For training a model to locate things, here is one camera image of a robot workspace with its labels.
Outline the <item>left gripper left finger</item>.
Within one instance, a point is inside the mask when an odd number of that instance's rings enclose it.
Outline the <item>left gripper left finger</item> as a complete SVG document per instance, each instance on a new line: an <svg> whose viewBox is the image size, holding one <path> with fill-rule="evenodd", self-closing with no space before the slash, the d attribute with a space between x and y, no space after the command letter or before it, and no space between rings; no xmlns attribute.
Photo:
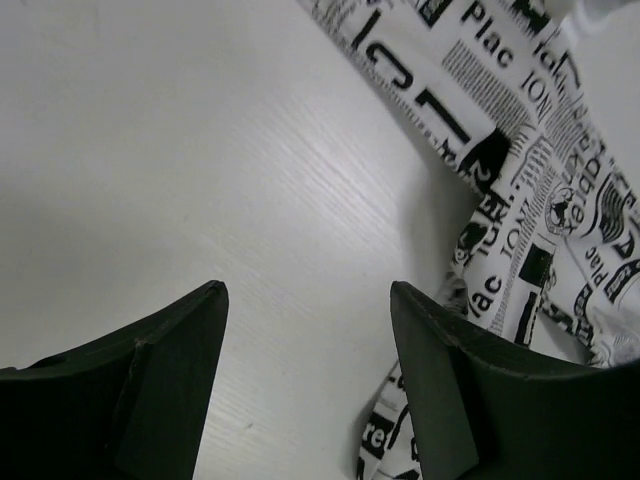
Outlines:
<svg viewBox="0 0 640 480"><path fill-rule="evenodd" d="M5 479L193 477L227 324L210 281L76 348L1 372Z"/></svg>

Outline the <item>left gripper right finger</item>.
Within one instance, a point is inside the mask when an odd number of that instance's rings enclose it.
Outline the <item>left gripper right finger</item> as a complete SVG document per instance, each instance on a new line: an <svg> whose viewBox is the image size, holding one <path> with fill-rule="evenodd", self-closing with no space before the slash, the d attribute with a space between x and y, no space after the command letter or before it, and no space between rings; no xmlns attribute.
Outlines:
<svg viewBox="0 0 640 480"><path fill-rule="evenodd" d="M411 284L390 312L427 479L635 479L639 366L549 357L456 317Z"/></svg>

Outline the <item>newspaper print trousers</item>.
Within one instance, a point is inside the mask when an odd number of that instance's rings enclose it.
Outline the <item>newspaper print trousers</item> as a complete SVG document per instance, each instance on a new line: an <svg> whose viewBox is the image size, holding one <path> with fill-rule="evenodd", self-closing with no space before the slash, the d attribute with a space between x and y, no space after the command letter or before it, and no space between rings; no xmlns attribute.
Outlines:
<svg viewBox="0 0 640 480"><path fill-rule="evenodd" d="M572 48L614 1L308 1L315 22L478 195L441 290L452 315L537 353L639 366L639 198L591 120ZM400 362L360 479L427 479Z"/></svg>

